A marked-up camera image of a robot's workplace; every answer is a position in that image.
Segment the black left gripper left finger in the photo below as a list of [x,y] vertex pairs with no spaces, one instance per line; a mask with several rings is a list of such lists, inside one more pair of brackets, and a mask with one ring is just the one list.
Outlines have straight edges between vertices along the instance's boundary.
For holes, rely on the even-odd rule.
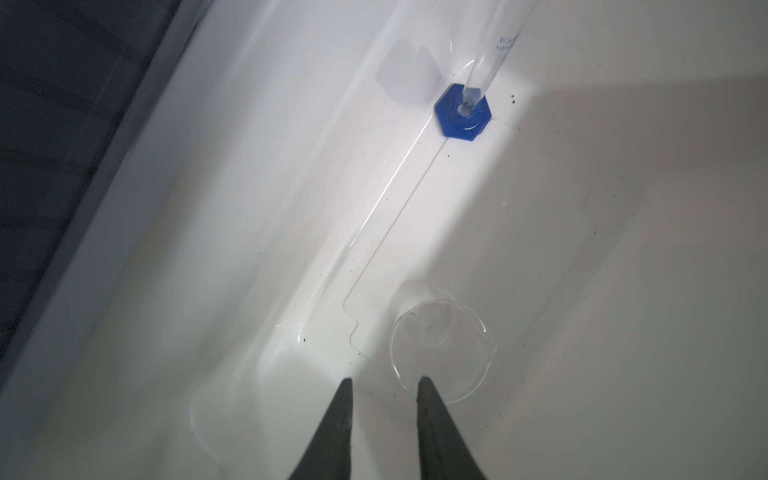
[[345,378],[289,479],[349,480],[352,424],[353,382]]

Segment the blue bottle cap piece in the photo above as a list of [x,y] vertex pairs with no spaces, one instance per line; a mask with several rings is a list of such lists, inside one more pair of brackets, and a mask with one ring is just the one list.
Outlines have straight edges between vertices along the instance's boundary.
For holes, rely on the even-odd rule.
[[492,118],[486,94],[538,1],[497,1],[464,84],[453,83],[434,105],[447,138],[475,140]]

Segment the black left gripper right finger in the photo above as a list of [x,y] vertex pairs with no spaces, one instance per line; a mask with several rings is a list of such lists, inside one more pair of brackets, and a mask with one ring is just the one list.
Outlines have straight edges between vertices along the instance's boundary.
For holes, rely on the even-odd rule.
[[417,430],[422,479],[485,479],[433,381],[418,383]]

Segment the white plastic storage bin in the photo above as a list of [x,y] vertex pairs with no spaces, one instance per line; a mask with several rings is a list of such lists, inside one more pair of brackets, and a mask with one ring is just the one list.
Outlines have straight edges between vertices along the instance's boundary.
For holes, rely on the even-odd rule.
[[498,348],[447,404],[489,479],[767,475],[767,5],[213,1],[1,391],[5,479],[283,479],[339,384],[416,479],[394,290]]

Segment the clear glass flask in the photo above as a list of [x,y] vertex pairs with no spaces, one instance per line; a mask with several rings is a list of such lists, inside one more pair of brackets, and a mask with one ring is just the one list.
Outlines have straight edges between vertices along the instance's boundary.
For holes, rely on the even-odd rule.
[[433,283],[397,284],[388,356],[400,385],[412,395],[424,377],[446,404],[473,395],[491,367],[498,344],[480,317]]

